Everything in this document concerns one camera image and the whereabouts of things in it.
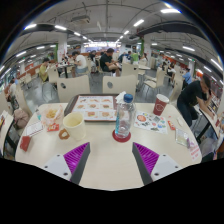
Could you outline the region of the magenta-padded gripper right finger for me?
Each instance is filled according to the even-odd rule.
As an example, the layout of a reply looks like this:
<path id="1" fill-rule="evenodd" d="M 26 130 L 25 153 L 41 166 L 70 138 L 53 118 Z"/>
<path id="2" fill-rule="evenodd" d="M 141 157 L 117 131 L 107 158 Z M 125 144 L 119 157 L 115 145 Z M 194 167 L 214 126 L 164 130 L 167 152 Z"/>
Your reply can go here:
<path id="1" fill-rule="evenodd" d="M 182 167 L 169 155 L 159 155 L 151 149 L 136 142 L 133 143 L 132 153 L 136 159 L 144 185 L 164 178 L 182 169 Z"/>

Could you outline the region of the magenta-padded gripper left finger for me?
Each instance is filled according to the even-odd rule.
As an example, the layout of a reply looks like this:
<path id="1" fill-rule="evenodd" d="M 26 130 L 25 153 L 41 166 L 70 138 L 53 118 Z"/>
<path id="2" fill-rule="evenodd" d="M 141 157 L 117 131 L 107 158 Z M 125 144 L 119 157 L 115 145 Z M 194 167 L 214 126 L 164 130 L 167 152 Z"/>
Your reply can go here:
<path id="1" fill-rule="evenodd" d="M 72 183 L 79 184 L 90 154 L 90 143 L 84 143 L 66 154 L 57 154 L 43 169 Z"/>

